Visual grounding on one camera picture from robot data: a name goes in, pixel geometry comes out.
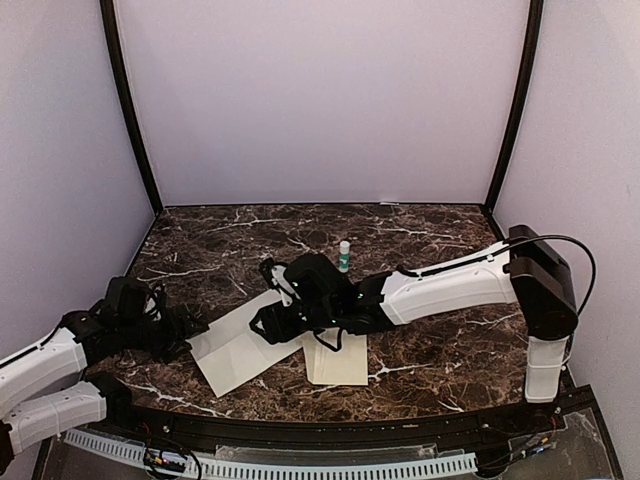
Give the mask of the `spare white paper sheet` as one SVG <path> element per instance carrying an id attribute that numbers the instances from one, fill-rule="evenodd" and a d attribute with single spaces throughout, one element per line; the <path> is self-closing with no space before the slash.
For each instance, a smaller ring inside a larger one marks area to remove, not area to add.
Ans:
<path id="1" fill-rule="evenodd" d="M 191 354 L 215 396 L 220 398 L 302 348 L 299 339 L 270 345 L 249 328 L 261 307 L 279 300 L 269 290 L 215 320 L 189 339 Z"/>

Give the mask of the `cream paper envelope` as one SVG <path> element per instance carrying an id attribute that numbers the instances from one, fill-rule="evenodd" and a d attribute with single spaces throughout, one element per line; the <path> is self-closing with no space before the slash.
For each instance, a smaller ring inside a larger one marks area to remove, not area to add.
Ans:
<path id="1" fill-rule="evenodd" d="M 366 336 L 344 334 L 342 348 L 333 352 L 312 333 L 302 336 L 306 375 L 314 385 L 365 386 L 368 384 Z"/>

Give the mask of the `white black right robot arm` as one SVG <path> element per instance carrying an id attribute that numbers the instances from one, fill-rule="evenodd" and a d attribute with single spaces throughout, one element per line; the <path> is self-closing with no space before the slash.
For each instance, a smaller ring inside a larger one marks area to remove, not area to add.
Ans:
<path id="1" fill-rule="evenodd" d="M 530 434 L 549 416 L 567 345 L 586 305 L 576 301 L 570 265 L 552 248 L 554 241 L 586 247 L 573 237 L 516 225 L 506 239 L 479 252 L 421 269 L 399 266 L 358 282 L 322 254 L 291 263 L 268 258 L 259 270 L 280 298 L 259 308 L 249 327 L 275 345 L 306 332 L 368 335 L 449 311 L 516 303 L 528 350 L 525 400 L 511 410 L 510 424 Z"/>

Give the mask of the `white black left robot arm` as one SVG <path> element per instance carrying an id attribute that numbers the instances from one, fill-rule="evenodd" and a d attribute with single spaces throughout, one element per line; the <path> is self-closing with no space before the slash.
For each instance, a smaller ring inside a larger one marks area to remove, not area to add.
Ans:
<path id="1" fill-rule="evenodd" d="M 163 286 L 130 277 L 110 280 L 103 299 L 71 311 L 44 338 L 1 362 L 1 465 L 31 445 L 72 428 L 104 421 L 120 436 L 141 427 L 130 390 L 98 372 L 71 387 L 45 388 L 124 350 L 169 363 L 190 351 L 208 326 L 185 307 L 170 307 Z"/>

